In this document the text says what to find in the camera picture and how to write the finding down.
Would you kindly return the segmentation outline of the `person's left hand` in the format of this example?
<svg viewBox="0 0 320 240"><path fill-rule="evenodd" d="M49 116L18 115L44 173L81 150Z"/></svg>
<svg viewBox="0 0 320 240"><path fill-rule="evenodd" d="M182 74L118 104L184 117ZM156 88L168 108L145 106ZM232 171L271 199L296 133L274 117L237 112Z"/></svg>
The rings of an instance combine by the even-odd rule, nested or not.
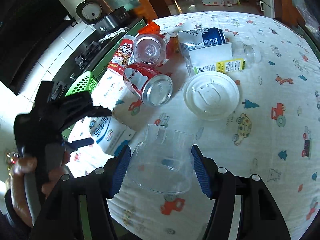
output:
<svg viewBox="0 0 320 240"><path fill-rule="evenodd" d="M66 164L70 161L70 152L65 152L61 166L48 173L49 181L42 185L42 193L48 198L60 177L69 174ZM32 217L27 203L24 189L24 175L33 173L37 165L37 159L26 157L18 159L10 171L10 191L12 206L18 217L29 227L33 227Z"/></svg>

